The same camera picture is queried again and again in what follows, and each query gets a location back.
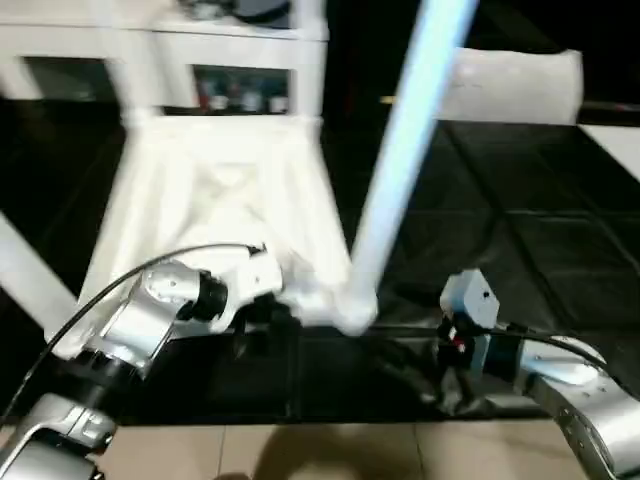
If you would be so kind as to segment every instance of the white cylinder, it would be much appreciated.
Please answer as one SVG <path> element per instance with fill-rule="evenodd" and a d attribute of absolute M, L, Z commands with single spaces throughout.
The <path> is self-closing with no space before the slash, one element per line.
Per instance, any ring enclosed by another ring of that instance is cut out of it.
<path fill-rule="evenodd" d="M 476 3 L 422 2 L 358 227 L 348 288 L 353 295 L 370 295 L 382 279 Z"/>
<path fill-rule="evenodd" d="M 0 212 L 0 286 L 45 332 L 55 334 L 75 312 L 76 299 Z"/>

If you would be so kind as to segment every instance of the wire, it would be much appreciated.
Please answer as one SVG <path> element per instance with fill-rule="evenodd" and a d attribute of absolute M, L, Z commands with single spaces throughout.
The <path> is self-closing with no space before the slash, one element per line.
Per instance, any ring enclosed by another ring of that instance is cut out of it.
<path fill-rule="evenodd" d="M 53 351 L 55 346 L 60 342 L 60 340 L 62 340 L 62 338 L 69 332 L 69 330 L 71 330 L 80 321 L 82 317 L 84 317 L 93 307 L 96 306 L 96 304 L 100 300 L 106 297 L 115 288 L 117 288 L 122 283 L 129 280 L 130 278 L 134 277 L 141 271 L 149 267 L 152 267 L 158 263 L 161 263 L 165 260 L 168 260 L 170 258 L 177 257 L 178 255 L 194 252 L 197 250 L 208 250 L 210 248 L 236 248 L 236 247 L 246 248 L 250 252 L 258 248 L 255 245 L 245 245 L 242 243 L 208 243 L 205 245 L 195 245 L 192 247 L 180 248 L 178 250 L 174 250 L 172 252 L 159 255 L 155 258 L 152 258 L 151 260 L 141 263 L 137 267 L 129 270 L 127 273 L 125 273 L 124 275 L 121 275 L 116 280 L 114 280 L 109 285 L 107 285 L 96 296 L 94 296 L 91 300 L 89 300 L 80 310 L 78 310 L 69 320 L 67 320 L 67 322 L 62 326 L 62 328 L 58 330 L 58 332 L 53 336 L 51 341 L 42 350 L 42 352 L 38 356 L 38 359 L 35 361 L 35 363 L 31 366 L 29 371 L 22 378 L 22 382 L 20 383 L 20 386 L 18 387 L 18 389 L 16 390 L 16 393 L 11 398 L 9 405 L 4 410 L 4 413 L 2 414 L 2 418 L 0 419 L 0 429 L 2 429 L 5 426 L 7 420 L 9 419 L 9 416 L 13 413 L 13 410 L 15 409 L 15 406 L 18 400 L 20 399 L 20 397 L 22 396 L 22 393 L 25 390 L 26 386 L 28 385 L 29 381 L 31 380 L 33 375 L 36 373 L 38 368 L 40 368 L 40 366 L 42 365 L 44 360 L 47 358 L 47 356 Z"/>
<path fill-rule="evenodd" d="M 380 329 L 380 330 L 387 330 L 387 328 L 391 329 L 396 329 L 398 330 L 398 327 L 394 327 L 394 326 L 379 326 L 379 327 L 374 327 L 376 330 Z M 413 331 L 414 335 L 413 336 L 427 336 L 427 337 L 438 337 L 438 332 L 437 329 L 433 328 L 433 327 L 409 327 L 408 330 Z M 579 357 L 582 357 L 587 363 L 591 364 L 592 366 L 599 368 L 600 370 L 602 370 L 603 372 L 605 372 L 609 377 L 614 378 L 615 376 L 613 375 L 613 373 L 611 372 L 611 367 L 604 362 L 603 360 L 600 360 L 598 357 L 596 357 L 595 355 L 592 355 L 591 353 L 587 352 L 586 350 L 580 348 L 580 347 L 576 347 L 575 345 L 571 345 L 569 343 L 563 342 L 561 340 L 557 340 L 555 338 L 550 337 L 547 334 L 542 334 L 542 333 L 533 333 L 533 332 L 518 332 L 518 331 L 511 331 L 511 330 L 500 330 L 497 328 L 477 328 L 474 329 L 473 332 L 470 332 L 468 334 L 464 334 L 464 333 L 460 333 L 461 337 L 481 337 L 483 335 L 489 335 L 491 337 L 509 337 L 509 338 L 517 338 L 520 340 L 531 340 L 533 342 L 539 342 L 539 343 L 546 343 L 547 345 L 552 345 L 554 347 L 560 348 L 562 350 L 565 350 L 567 352 L 573 353 L 575 355 L 578 355 Z"/>
<path fill-rule="evenodd" d="M 578 355 L 579 357 L 582 357 L 584 360 L 587 361 L 587 363 L 591 364 L 593 367 L 599 368 L 600 370 L 605 372 L 609 377 L 615 378 L 615 376 L 611 372 L 609 365 L 605 361 L 600 360 L 598 357 L 596 357 L 595 355 L 592 355 L 591 353 L 587 352 L 583 348 L 576 347 L 575 345 L 571 345 L 569 343 L 563 342 L 561 340 L 557 340 L 555 338 L 551 338 L 546 334 L 499 330 L 496 328 L 485 329 L 485 330 L 486 330 L 485 334 L 490 335 L 492 337 L 519 338 L 521 340 L 531 340 L 533 342 L 546 343 L 547 345 L 552 345 L 554 347 L 560 348 L 567 352 Z"/>

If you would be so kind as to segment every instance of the black cable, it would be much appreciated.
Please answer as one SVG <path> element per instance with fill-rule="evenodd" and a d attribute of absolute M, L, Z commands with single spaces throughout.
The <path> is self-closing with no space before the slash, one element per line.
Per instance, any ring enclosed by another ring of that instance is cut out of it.
<path fill-rule="evenodd" d="M 383 328 L 380 327 L 374 327 L 380 330 L 385 330 L 385 326 L 382 326 Z M 427 337 L 438 337 L 438 332 L 436 329 L 432 328 L 432 327 L 411 327 L 411 330 L 414 331 L 414 333 L 416 334 L 415 336 L 426 336 Z M 567 352 L 571 352 L 575 355 L 578 355 L 579 357 L 582 357 L 587 363 L 591 364 L 592 366 L 599 368 L 600 370 L 602 370 L 604 373 L 606 373 L 609 377 L 615 379 L 615 376 L 613 375 L 613 373 L 611 372 L 611 368 L 609 367 L 609 365 L 600 360 L 598 357 L 596 357 L 595 355 L 592 355 L 591 353 L 585 351 L 584 349 L 580 348 L 580 347 L 576 347 L 575 345 L 571 345 L 569 343 L 565 343 L 561 340 L 557 340 L 555 338 L 551 338 L 549 335 L 547 334 L 542 334 L 542 333 L 533 333 L 533 332 L 517 332 L 517 331 L 510 331 L 510 330 L 500 330 L 498 328 L 477 328 L 474 329 L 473 332 L 469 333 L 469 334 L 463 334 L 460 333 L 461 337 L 480 337 L 482 335 L 489 335 L 491 337 L 509 337 L 509 338 L 517 338 L 519 340 L 531 340 L 533 342 L 539 342 L 539 343 L 546 343 L 547 345 L 552 345 L 554 347 L 560 348 L 562 350 L 565 350 Z"/>
<path fill-rule="evenodd" d="M 155 258 L 152 258 L 151 260 L 148 260 L 138 265 L 137 267 L 133 268 L 132 270 L 129 270 L 127 273 L 125 273 L 124 275 L 121 275 L 116 280 L 114 280 L 109 285 L 107 285 L 96 296 L 94 296 L 91 300 L 89 300 L 80 310 L 78 310 L 69 320 L 67 320 L 67 322 L 62 326 L 62 328 L 58 330 L 58 332 L 53 336 L 51 341 L 42 350 L 42 352 L 38 356 L 38 359 L 31 366 L 31 368 L 26 373 L 26 375 L 22 378 L 22 382 L 20 383 L 20 386 L 18 387 L 18 389 L 16 390 L 16 393 L 11 398 L 9 405 L 4 410 L 4 413 L 2 414 L 2 419 L 0 419 L 0 429 L 2 429 L 5 426 L 7 420 L 9 419 L 9 416 L 11 415 L 11 413 L 13 413 L 13 410 L 15 409 L 18 399 L 22 395 L 22 392 L 26 388 L 27 384 L 29 383 L 33 375 L 36 373 L 38 368 L 40 368 L 40 365 L 42 364 L 42 362 L 44 362 L 47 356 L 53 351 L 55 346 L 60 342 L 60 340 L 62 340 L 62 338 L 69 332 L 69 330 L 71 330 L 80 321 L 82 317 L 84 317 L 93 307 L 96 306 L 96 304 L 100 300 L 102 300 L 109 293 L 111 293 L 116 287 L 118 287 L 125 281 L 129 280 L 130 278 L 134 277 L 135 275 L 145 270 L 146 268 L 152 267 L 153 265 L 156 265 L 158 263 L 161 263 L 165 260 L 176 257 L 178 255 L 194 252 L 196 250 L 207 250 L 210 248 L 236 248 L 236 247 L 246 248 L 250 252 L 258 248 L 255 245 L 245 245 L 242 243 L 208 243 L 205 245 L 196 245 L 192 247 L 180 248 L 178 250 L 174 250 L 172 252 L 159 255 Z"/>
<path fill-rule="evenodd" d="M 242 15 L 236 13 L 234 11 L 230 11 L 229 15 L 234 18 L 237 18 L 241 22 L 248 23 L 249 25 L 261 24 L 261 23 L 270 23 L 280 18 L 288 15 L 291 11 L 291 2 L 284 2 L 282 5 L 278 5 L 277 7 L 273 7 L 269 10 L 265 10 L 264 12 L 256 13 L 253 15 Z"/>
<path fill-rule="evenodd" d="M 532 332 L 514 332 L 509 330 L 499 330 L 496 328 L 483 329 L 483 330 L 485 330 L 484 333 L 480 333 L 474 336 L 487 334 L 492 337 L 511 337 L 511 338 L 518 338 L 520 340 L 531 340 L 533 342 L 546 343 L 547 345 L 552 345 L 554 347 L 560 348 L 567 352 L 578 355 L 579 357 L 582 357 L 584 360 L 586 360 L 587 363 L 591 364 L 593 367 L 599 368 L 604 373 L 606 373 L 609 377 L 615 378 L 615 376 L 611 372 L 609 365 L 603 360 L 600 360 L 595 355 L 592 355 L 591 353 L 585 351 L 580 347 L 576 347 L 575 345 L 571 345 L 569 343 L 563 342 L 561 340 L 557 340 L 555 338 L 551 338 L 546 334 L 532 333 Z"/>

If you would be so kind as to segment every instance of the tiled floor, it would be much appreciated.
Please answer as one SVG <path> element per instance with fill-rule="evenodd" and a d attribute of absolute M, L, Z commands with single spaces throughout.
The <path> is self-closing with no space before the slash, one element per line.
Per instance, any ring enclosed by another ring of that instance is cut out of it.
<path fill-rule="evenodd" d="M 126 427 L 99 464 L 109 480 L 586 478 L 550 421 Z"/>

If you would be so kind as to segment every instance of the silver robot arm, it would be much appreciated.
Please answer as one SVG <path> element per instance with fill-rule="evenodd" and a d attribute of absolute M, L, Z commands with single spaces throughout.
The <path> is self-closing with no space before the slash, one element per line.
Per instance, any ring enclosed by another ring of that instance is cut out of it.
<path fill-rule="evenodd" d="M 130 393 L 175 336 L 222 332 L 237 310 L 278 292 L 282 275 L 268 252 L 213 277 L 171 261 L 144 271 L 115 313 L 67 363 L 0 451 L 2 480 L 101 480 L 86 456 L 109 446 Z"/>
<path fill-rule="evenodd" d="M 281 288 L 277 262 L 266 252 L 219 277 L 179 262 L 143 272 L 69 362 L 70 375 L 60 391 L 45 394 L 17 426 L 0 452 L 0 479 L 103 479 L 86 456 L 109 446 L 126 397 L 166 342 L 176 332 L 200 334 L 198 325 L 216 332 L 242 305 Z M 444 336 L 453 340 L 462 328 L 455 320 L 461 315 L 472 325 L 493 328 L 499 302 L 479 271 L 467 271 L 447 282 L 441 306 L 452 319 Z M 559 340 L 597 355 L 577 340 Z M 476 338 L 472 369 L 483 370 L 491 347 L 489 336 Z M 640 479 L 638 400 L 601 369 L 555 346 L 523 341 L 511 362 L 517 372 L 514 388 L 552 416 L 592 479 Z"/>
<path fill-rule="evenodd" d="M 505 350 L 495 345 L 490 334 L 476 335 L 474 332 L 495 329 L 499 309 L 498 300 L 479 270 L 452 275 L 440 297 L 440 306 L 445 315 L 445 328 L 441 329 L 444 339 L 461 342 L 458 346 L 473 342 L 473 348 L 468 350 L 473 352 L 468 359 L 469 368 L 501 377 L 499 373 L 503 371 L 515 371 L 512 378 L 505 380 L 549 413 L 590 478 L 640 480 L 640 402 L 602 368 L 562 346 L 577 348 L 606 367 L 595 349 L 565 336 L 552 337 L 558 342 L 555 346 L 518 340 L 516 334 L 513 337 L 517 343 Z M 465 331 L 472 336 L 465 338 Z M 445 348 L 456 348 L 455 343 Z M 485 363 L 491 353 L 498 353 L 494 358 L 501 359 L 497 366 Z"/>

